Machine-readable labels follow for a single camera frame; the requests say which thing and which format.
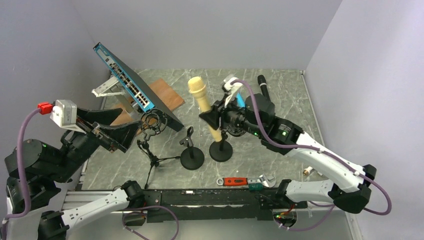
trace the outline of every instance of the microphone holder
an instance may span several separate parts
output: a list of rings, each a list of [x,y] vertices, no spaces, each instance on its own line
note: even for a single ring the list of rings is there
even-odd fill
[[[196,170],[205,162],[205,155],[202,150],[195,147],[192,141],[193,127],[187,129],[187,136],[179,141],[180,145],[186,147],[180,156],[181,165],[188,170]]]
[[[142,133],[144,137],[143,141],[140,139],[137,140],[137,146],[147,155],[148,159],[150,160],[150,169],[148,171],[147,180],[144,185],[144,189],[147,189],[149,187],[149,178],[153,167],[157,168],[160,162],[169,159],[179,159],[180,156],[158,158],[149,149],[150,146],[148,141],[150,138],[163,132],[168,125],[168,118],[163,111],[156,108],[150,109],[142,114],[141,120],[143,122]]]
[[[226,162],[233,156],[233,147],[227,142],[227,130],[221,130],[221,137],[221,141],[214,141],[209,147],[210,157],[219,163]]]

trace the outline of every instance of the microphone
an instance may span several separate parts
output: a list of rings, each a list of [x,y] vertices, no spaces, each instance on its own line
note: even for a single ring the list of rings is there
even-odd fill
[[[190,92],[191,95],[193,95],[193,97],[197,100],[201,113],[210,111],[212,109],[211,105],[209,104],[206,85],[200,76],[195,76],[188,80],[188,92]],[[213,129],[209,124],[207,126],[209,127],[210,134],[212,135],[213,139],[215,139],[215,142],[220,142],[223,139],[221,132]]]
[[[271,102],[270,94],[268,93],[267,88],[267,80],[265,80],[264,75],[257,76],[257,84],[259,84],[260,91],[262,92],[262,95]]]

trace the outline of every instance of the black microphone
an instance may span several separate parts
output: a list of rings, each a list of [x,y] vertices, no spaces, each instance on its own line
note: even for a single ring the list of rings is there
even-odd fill
[[[262,92],[262,95],[271,102],[270,94],[268,93],[267,88],[267,80],[265,80],[264,75],[257,76],[257,84],[259,84],[260,91]]]

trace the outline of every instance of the red wrench handle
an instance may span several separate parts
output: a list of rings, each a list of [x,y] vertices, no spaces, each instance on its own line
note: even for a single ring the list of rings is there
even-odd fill
[[[224,186],[242,186],[248,184],[247,177],[224,177]]]

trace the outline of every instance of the cream microphone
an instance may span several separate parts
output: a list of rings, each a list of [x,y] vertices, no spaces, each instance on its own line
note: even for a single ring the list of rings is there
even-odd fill
[[[200,76],[195,76],[188,80],[188,91],[197,100],[201,113],[212,109],[211,105],[209,104],[206,85]],[[221,132],[213,129],[209,124],[207,126],[209,127],[210,134],[212,134],[215,142],[220,142],[223,139]]]

